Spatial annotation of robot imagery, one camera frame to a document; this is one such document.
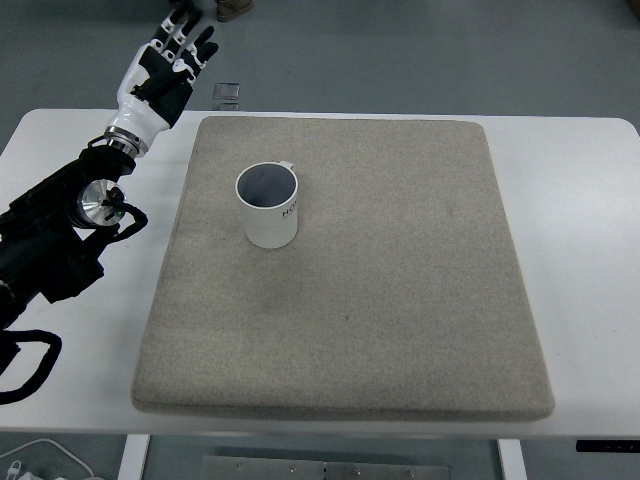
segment robotic hand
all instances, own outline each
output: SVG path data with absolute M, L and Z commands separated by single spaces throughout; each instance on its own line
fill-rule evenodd
M 187 15 L 186 23 L 180 25 Z M 202 12 L 189 4 L 174 10 L 154 38 L 138 50 L 120 88 L 120 110 L 105 132 L 108 140 L 143 156 L 158 133 L 173 127 L 184 110 L 192 85 L 218 45 L 207 40 L 213 27 L 185 46 Z
M 118 89 L 118 113 L 104 134 L 0 215 L 0 375 L 20 351 L 18 343 L 50 345 L 22 387 L 0 392 L 0 404 L 17 402 L 40 388 L 62 347 L 60 338 L 49 332 L 6 329 L 38 293 L 50 303 L 80 294 L 104 275 L 98 262 L 104 249 L 146 225 L 146 215 L 126 203 L 116 182 L 133 172 L 135 158 L 149 150 L 160 132 L 175 125 L 198 74 L 217 51 L 218 45 L 208 42 L 213 27 L 186 45 L 201 17 L 190 0 L 181 1 L 138 50 Z M 127 213 L 133 223 L 119 232 Z M 94 231 L 82 240 L 76 228 Z

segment shoe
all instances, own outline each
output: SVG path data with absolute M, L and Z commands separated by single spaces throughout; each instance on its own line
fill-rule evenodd
M 228 22 L 253 7 L 253 0 L 216 0 L 216 18 L 219 22 Z

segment white table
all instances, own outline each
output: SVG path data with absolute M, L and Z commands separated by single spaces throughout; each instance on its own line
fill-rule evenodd
M 36 110 L 0 157 L 0 209 L 100 135 L 113 112 Z M 195 134 L 185 112 L 120 184 L 149 226 L 107 248 L 105 277 L 78 298 L 36 298 L 13 325 L 63 339 L 50 378 L 0 407 L 0 429 L 126 433 L 640 437 L 640 138 L 619 119 L 301 115 L 475 121 L 486 131 L 544 350 L 556 408 L 532 423 L 282 422 L 164 416 L 129 400 L 138 349 Z M 43 349 L 25 346 L 0 381 L 28 376 Z

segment metal plate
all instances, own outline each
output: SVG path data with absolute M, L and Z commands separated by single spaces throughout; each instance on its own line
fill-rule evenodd
M 202 460 L 202 480 L 323 480 L 324 462 L 270 458 L 210 457 Z
M 448 467 L 327 463 L 326 480 L 450 480 Z
M 448 467 L 205 456 L 201 480 L 450 480 Z

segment white robotic hand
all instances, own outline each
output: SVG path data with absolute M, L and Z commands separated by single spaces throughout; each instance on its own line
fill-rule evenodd
M 110 145 L 141 157 L 158 133 L 178 121 L 198 74 L 218 50 L 216 43 L 207 42 L 211 26 L 185 46 L 201 17 L 191 0 L 181 2 L 140 47 L 118 89 L 118 113 L 104 133 Z

